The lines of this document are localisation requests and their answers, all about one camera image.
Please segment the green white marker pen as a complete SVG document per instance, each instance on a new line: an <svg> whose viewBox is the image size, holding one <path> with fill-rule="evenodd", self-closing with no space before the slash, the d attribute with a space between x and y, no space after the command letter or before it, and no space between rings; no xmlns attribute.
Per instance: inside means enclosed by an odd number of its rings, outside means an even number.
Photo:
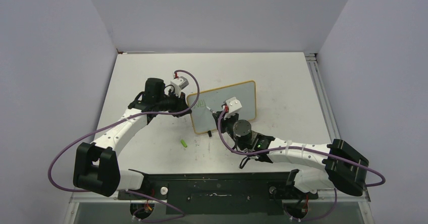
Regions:
<svg viewBox="0 0 428 224"><path fill-rule="evenodd" d="M216 114L217 112L211 109L210 107L206 106L206 108L210 111L211 114Z"/></svg>

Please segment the green marker cap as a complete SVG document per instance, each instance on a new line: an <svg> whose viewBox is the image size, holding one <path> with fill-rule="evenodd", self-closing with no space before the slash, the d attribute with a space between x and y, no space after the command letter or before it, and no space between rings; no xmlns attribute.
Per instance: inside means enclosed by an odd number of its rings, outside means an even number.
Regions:
<svg viewBox="0 0 428 224"><path fill-rule="evenodd" d="M187 143L183 140L183 139L181 139L180 140L180 142L181 142L181 144L182 144L182 146L184 147L184 148L187 148L188 146L187 146Z"/></svg>

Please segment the yellow framed whiteboard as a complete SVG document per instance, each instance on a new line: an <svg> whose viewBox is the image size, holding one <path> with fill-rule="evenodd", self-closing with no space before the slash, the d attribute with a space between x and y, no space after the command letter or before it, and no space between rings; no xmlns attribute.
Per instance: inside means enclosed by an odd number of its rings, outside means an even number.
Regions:
<svg viewBox="0 0 428 224"><path fill-rule="evenodd" d="M229 86L196 92L187 96L188 105L195 103L190 114L195 134L205 134L217 129L213 112L222 111L224 105L240 119L254 120L256 110L256 83L253 80Z"/></svg>

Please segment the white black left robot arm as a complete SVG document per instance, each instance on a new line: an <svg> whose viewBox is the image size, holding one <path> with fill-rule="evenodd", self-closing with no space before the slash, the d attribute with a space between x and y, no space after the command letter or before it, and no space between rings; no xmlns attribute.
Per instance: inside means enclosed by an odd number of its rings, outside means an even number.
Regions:
<svg viewBox="0 0 428 224"><path fill-rule="evenodd" d="M191 113L183 89L189 84L181 76L166 85L162 79L149 78L144 91L137 94L120 118L92 143L81 143L76 150L73 184L75 187L106 197L116 191L130 190L138 199L150 194L150 184L137 171L121 170L118 155L158 112L175 113L177 117Z"/></svg>

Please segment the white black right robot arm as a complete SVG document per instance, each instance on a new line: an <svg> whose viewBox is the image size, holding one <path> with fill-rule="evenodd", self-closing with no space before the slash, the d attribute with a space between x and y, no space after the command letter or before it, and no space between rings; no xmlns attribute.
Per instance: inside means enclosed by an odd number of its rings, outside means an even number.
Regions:
<svg viewBox="0 0 428 224"><path fill-rule="evenodd" d="M227 133L234 141L232 147L224 143L232 153L260 162L303 166L291 171L291 179L285 184L290 197L332 188L351 196L363 194L369 161L346 141L297 143L258 133L248 121L239 119L238 114L224 118L222 111L217 111L212 116L219 135Z"/></svg>

